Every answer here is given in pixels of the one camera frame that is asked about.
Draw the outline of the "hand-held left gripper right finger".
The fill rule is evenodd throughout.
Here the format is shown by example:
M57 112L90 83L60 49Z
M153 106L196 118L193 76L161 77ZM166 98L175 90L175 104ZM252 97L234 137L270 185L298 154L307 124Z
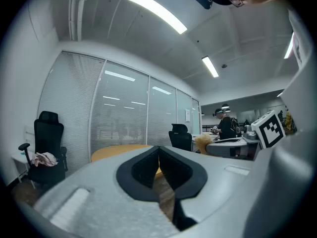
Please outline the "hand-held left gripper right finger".
M168 232L242 232L250 211L242 193L252 161L160 147L159 165L175 195Z

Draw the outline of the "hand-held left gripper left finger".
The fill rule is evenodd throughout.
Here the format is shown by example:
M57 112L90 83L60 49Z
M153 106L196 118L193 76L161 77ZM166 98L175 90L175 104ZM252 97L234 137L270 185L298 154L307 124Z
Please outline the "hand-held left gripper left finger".
M48 190L35 210L80 238L169 238L179 233L158 202L130 197L118 184L121 164L149 150L129 151L87 164Z

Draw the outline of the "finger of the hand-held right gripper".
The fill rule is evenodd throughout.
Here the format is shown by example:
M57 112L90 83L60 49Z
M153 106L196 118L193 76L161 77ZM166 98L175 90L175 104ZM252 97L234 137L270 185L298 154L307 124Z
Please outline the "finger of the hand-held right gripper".
M242 137L217 140L206 146L206 152L223 158L246 157L248 144Z

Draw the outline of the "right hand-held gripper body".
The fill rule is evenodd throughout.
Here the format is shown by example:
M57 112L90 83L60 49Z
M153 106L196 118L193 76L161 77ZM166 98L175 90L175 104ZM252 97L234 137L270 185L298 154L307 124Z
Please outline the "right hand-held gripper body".
M261 150L271 148L283 139L285 132L276 111L272 110L246 125L242 137L247 142L247 157L255 160Z

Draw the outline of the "black office chair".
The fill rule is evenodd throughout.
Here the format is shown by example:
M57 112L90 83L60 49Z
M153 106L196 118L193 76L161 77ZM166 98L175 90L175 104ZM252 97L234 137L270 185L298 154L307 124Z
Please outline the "black office chair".
M35 153L49 152L53 154L58 164L54 167L33 164L33 157L28 153L29 143L21 144L18 150L24 151L27 159L28 173L27 178L30 181L40 185L54 186L63 181L68 171L66 153L67 148L61 146L61 140L64 132L64 126L58 120L58 114L42 111L34 121L35 133Z
M192 135L184 124L172 124L172 131L168 132L173 147L192 151Z

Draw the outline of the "white window blind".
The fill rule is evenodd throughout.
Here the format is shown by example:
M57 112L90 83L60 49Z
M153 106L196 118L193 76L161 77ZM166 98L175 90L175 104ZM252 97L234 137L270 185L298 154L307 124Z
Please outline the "white window blind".
M97 80L105 60L61 52L45 81L38 113L54 112L64 126L61 145L66 147L69 173L90 161L89 119Z
M152 77L150 79L147 143L153 146L170 146L169 132L176 122L176 89Z
M107 61L92 110L90 149L145 144L149 76Z
M191 111L191 121L185 122L185 110ZM193 133L193 119L192 119L192 98L184 92L177 90L177 119L179 124L184 124L188 128L189 133Z

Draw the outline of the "pink crumpled cloth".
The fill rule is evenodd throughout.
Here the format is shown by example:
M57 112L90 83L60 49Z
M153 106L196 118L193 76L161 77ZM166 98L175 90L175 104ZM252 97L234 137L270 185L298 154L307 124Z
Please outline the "pink crumpled cloth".
M47 167L54 167L58 164L56 157L49 153L35 153L33 158L33 164L38 167L39 165L47 166Z

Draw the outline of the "long ceiling light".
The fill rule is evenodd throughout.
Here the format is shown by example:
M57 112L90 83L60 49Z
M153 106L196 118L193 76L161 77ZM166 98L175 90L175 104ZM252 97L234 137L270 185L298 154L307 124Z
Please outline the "long ceiling light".
M292 33L291 35L291 39L290 39L290 42L288 44L288 47L287 47L287 50L285 52L285 55L284 55L284 59L288 59L291 55L291 52L293 50L293 39L294 39L294 32Z
M187 27L169 10L163 7L161 4L156 2L155 0L129 0L134 2L143 8L149 10L154 13L156 16L161 18L167 24L169 24L176 32L179 34L183 34L187 31Z
M208 68L214 78L219 77L218 72L208 56L202 58L203 63Z

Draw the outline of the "white ceiling pipes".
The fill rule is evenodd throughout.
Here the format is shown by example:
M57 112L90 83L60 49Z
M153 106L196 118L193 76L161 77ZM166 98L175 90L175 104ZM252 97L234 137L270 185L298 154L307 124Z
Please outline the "white ceiling pipes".
M68 29L72 41L82 41L82 19L86 0L68 0Z

